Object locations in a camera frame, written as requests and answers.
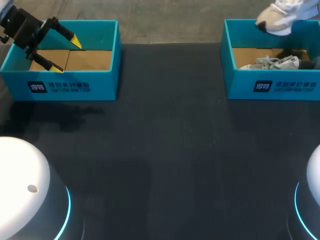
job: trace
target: concrete floor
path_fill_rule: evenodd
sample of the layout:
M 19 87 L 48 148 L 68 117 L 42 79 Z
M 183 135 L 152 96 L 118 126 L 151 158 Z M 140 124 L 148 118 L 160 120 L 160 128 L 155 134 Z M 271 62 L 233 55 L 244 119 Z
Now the concrete floor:
M 15 0 L 41 20 L 118 20 L 122 43 L 220 42 L 224 19 L 256 18 L 273 0 Z

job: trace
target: white sneaker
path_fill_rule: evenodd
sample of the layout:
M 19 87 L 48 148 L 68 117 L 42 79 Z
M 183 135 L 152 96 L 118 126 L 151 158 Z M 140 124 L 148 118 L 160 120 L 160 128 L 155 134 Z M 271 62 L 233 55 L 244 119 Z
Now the white sneaker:
M 300 60 L 297 56 L 288 56 L 281 60 L 276 61 L 270 69 L 281 69 L 281 70 L 295 70 L 299 69 Z
M 319 0 L 275 0 L 256 19 L 257 27 L 277 36 L 291 34 L 295 20 L 307 20 L 318 15 Z
M 297 56 L 288 56 L 283 59 L 270 58 L 269 56 L 257 58 L 255 64 L 248 64 L 242 70 L 296 70 L 299 69 L 300 60 Z
M 248 64 L 239 69 L 242 69 L 242 70 L 271 69 L 271 66 L 273 66 L 277 61 L 279 61 L 279 58 L 270 58 L 269 56 L 266 56 L 262 58 L 257 58 L 255 60 L 255 64 Z

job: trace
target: blue glowing light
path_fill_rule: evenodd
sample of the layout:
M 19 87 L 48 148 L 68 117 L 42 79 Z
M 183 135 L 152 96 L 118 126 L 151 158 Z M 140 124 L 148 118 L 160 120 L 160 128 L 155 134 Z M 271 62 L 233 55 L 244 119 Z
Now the blue glowing light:
M 302 226 L 304 227 L 304 229 L 307 231 L 308 234 L 310 234 L 310 236 L 314 239 L 314 240 L 318 240 L 310 231 L 309 229 L 307 228 L 307 226 L 305 225 L 305 223 L 302 221 L 301 217 L 300 217 L 300 214 L 299 214 L 299 211 L 298 211 L 298 207 L 297 207 L 297 190 L 298 190 L 298 186 L 299 186 L 299 182 L 295 188 L 295 192 L 294 192 L 294 206 L 295 206 L 295 211 L 296 211 L 296 214 L 298 215 L 298 218 L 302 224 Z
M 70 193 L 68 191 L 68 188 L 66 188 L 66 192 L 68 193 L 68 200 L 69 200 L 69 206 L 68 206 L 68 212 L 66 214 L 66 218 L 65 218 L 65 221 L 64 221 L 64 224 L 62 225 L 62 228 L 60 229 L 58 235 L 55 237 L 54 240 L 58 240 L 60 238 L 60 236 L 62 235 L 62 233 L 64 232 L 66 226 L 67 226 L 67 223 L 68 223 L 68 220 L 69 220 L 69 216 L 70 216 L 70 210 L 71 210 L 71 199 L 70 199 Z

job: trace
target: white shoe lace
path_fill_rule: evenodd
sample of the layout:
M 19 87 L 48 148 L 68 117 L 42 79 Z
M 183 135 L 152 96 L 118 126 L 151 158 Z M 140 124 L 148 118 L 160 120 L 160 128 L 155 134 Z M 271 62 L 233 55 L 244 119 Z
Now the white shoe lace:
M 293 8 L 299 8 L 303 2 L 304 0 L 275 0 L 275 3 L 271 3 L 271 6 L 286 14 Z
M 255 63 L 260 65 L 262 69 L 270 69 L 277 61 L 279 61 L 279 58 L 270 58 L 267 55 L 266 57 L 257 58 Z

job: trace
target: black table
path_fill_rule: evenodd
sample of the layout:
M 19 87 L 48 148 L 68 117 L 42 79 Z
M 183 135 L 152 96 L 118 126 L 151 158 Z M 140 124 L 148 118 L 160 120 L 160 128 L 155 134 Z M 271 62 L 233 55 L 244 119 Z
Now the black table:
M 280 240 L 320 104 L 227 100 L 220 45 L 123 45 L 117 101 L 0 102 L 81 201 L 88 240 Z

